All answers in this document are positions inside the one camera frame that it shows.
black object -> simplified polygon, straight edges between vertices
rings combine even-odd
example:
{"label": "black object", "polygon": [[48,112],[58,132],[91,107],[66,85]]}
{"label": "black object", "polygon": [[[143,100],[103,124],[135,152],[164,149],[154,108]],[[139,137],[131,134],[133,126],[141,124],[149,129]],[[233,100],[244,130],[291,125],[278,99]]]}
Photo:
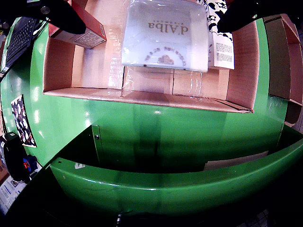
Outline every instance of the black object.
{"label": "black object", "polygon": [[303,1],[293,0],[235,0],[218,22],[218,32],[233,32],[262,17],[285,13],[301,27]]}
{"label": "black object", "polygon": [[23,158],[27,153],[20,137],[9,132],[0,137],[0,158],[10,176],[17,182],[29,182],[27,170],[24,168]]}
{"label": "black object", "polygon": [[28,47],[30,47],[34,39],[33,33],[36,22],[36,19],[22,17],[16,23],[7,50],[6,67],[10,68]]}
{"label": "black object", "polygon": [[85,23],[63,0],[6,0],[1,1],[0,25],[9,30],[17,17],[32,17],[47,21],[73,34],[85,33]]}

paper label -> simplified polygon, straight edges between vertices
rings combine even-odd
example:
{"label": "paper label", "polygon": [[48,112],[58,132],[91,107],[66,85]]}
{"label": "paper label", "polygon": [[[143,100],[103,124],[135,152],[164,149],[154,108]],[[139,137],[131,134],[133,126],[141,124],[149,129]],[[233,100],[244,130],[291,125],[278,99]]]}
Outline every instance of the paper label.
{"label": "paper label", "polygon": [[84,35],[80,36],[78,39],[74,41],[76,45],[84,46],[89,49],[103,42],[105,42],[105,40],[91,30],[89,30]]}

cardboard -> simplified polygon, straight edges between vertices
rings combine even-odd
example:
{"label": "cardboard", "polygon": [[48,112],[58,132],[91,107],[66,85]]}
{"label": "cardboard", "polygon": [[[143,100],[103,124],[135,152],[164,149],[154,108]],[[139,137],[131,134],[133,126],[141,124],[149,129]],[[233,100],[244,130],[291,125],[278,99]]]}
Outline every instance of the cardboard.
{"label": "cardboard", "polygon": [[8,178],[8,176],[9,176],[9,173],[6,170],[6,168],[4,167],[4,165],[0,159],[0,186]]}
{"label": "cardboard", "polygon": [[204,166],[204,171],[222,169],[230,166],[240,165],[246,162],[258,160],[260,158],[266,157],[267,155],[268,155],[268,151],[265,151],[263,153],[245,156],[245,157],[238,157],[238,158],[218,160],[218,161],[208,161]]}
{"label": "cardboard", "polygon": [[[106,43],[92,50],[74,48],[72,44],[49,38],[43,75],[45,95],[230,113],[254,112],[259,72],[255,22],[233,33],[235,70],[209,70],[202,76],[162,68],[126,67],[124,70],[119,68],[119,58],[126,8],[124,0],[106,4],[88,1],[85,9],[104,23],[106,31],[112,32],[107,33]],[[110,15],[106,13],[109,9],[112,9]],[[110,86],[115,79],[121,84]],[[201,90],[194,83],[200,83]]]}
{"label": "cardboard", "polygon": [[229,70],[209,69],[207,73],[175,70],[174,95],[226,100]]}
{"label": "cardboard", "polygon": [[125,67],[123,90],[171,94],[174,70],[148,67]]}
{"label": "cardboard", "polygon": [[103,25],[99,23],[91,14],[85,11],[83,4],[78,5],[78,3],[76,3],[74,0],[69,0],[69,4],[85,23],[85,33],[81,35],[71,34],[52,24],[49,24],[49,36],[88,49],[105,42],[106,35]]}
{"label": "cardboard", "polygon": [[268,93],[289,102],[285,121],[295,123],[303,103],[303,62],[300,39],[295,25],[287,15],[266,17],[264,21],[270,58]]}

cardboard box flap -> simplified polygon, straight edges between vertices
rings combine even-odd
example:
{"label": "cardboard box flap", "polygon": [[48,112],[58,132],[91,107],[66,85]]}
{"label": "cardboard box flap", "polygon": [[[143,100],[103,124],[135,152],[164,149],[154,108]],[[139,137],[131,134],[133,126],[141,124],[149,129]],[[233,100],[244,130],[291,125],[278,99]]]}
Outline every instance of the cardboard box flap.
{"label": "cardboard box flap", "polygon": [[124,102],[131,102],[144,105],[159,105],[170,107],[181,107],[187,109],[201,109],[211,111],[221,111],[230,113],[239,113],[239,111],[231,106],[220,103],[209,98],[194,98],[188,96],[167,95],[161,93],[139,92],[133,91],[124,94]]}
{"label": "cardboard box flap", "polygon": [[301,110],[302,110],[301,105],[288,102],[285,121],[291,124],[295,124],[300,117]]}
{"label": "cardboard box flap", "polygon": [[252,22],[233,32],[232,35],[235,69],[230,70],[226,100],[253,109],[258,88],[260,61],[257,24]]}
{"label": "cardboard box flap", "polygon": [[300,44],[289,44],[290,58],[290,101],[302,105],[303,99],[303,62]]}
{"label": "cardboard box flap", "polygon": [[288,42],[289,43],[300,42],[298,31],[297,31],[295,25],[292,23],[292,21],[290,20],[290,18],[288,17],[287,14],[277,14],[277,15],[272,15],[272,16],[269,16],[269,17],[265,17],[264,22],[268,23],[268,22],[271,22],[271,21],[277,20],[277,19],[282,19],[282,21],[283,21],[283,24],[285,26],[285,31],[286,31],[287,35],[289,36],[287,38]]}
{"label": "cardboard box flap", "polygon": [[265,27],[270,59],[269,94],[290,99],[290,59],[283,22],[274,20]]}
{"label": "cardboard box flap", "polygon": [[49,38],[46,45],[43,92],[71,87],[75,45]]}
{"label": "cardboard box flap", "polygon": [[303,63],[299,41],[283,19],[265,24],[270,56],[269,94],[302,105]]}
{"label": "cardboard box flap", "polygon": [[44,92],[44,94],[49,96],[60,96],[66,98],[79,98],[79,99],[88,99],[88,100],[118,102],[118,100],[122,95],[122,91],[117,89],[71,87],[71,88],[64,88],[64,89]]}
{"label": "cardboard box flap", "polygon": [[247,111],[247,112],[254,113],[253,110],[248,109],[248,108],[245,108],[245,107],[240,106],[240,105],[237,105],[237,104],[235,104],[235,103],[230,103],[230,102],[228,102],[228,101],[224,101],[224,100],[220,100],[220,99],[216,99],[216,101],[219,102],[219,103],[223,103],[223,104],[225,104],[225,105],[228,105],[228,106],[230,106],[230,107],[232,107],[232,108],[235,108],[236,110],[241,110],[241,111]]}

green metal surface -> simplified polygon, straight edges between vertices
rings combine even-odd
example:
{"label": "green metal surface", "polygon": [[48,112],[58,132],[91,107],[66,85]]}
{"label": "green metal surface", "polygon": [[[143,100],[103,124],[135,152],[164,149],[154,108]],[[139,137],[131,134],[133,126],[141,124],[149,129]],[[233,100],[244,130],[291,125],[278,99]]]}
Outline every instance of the green metal surface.
{"label": "green metal surface", "polygon": [[268,96],[269,58],[265,27],[257,21],[260,72],[254,114],[221,113],[151,105],[91,101],[42,94],[48,28],[34,49],[1,82],[4,120],[17,132],[10,102],[23,94],[37,148],[26,148],[45,165],[91,124],[100,126],[103,160],[113,169],[130,166],[200,170],[208,160],[241,157],[273,149],[287,102]]}
{"label": "green metal surface", "polygon": [[143,174],[85,166],[57,158],[50,165],[66,195],[111,214],[129,212],[185,215],[236,202],[277,179],[301,156],[302,135],[286,127],[288,137],[301,140],[256,161],[212,171]]}

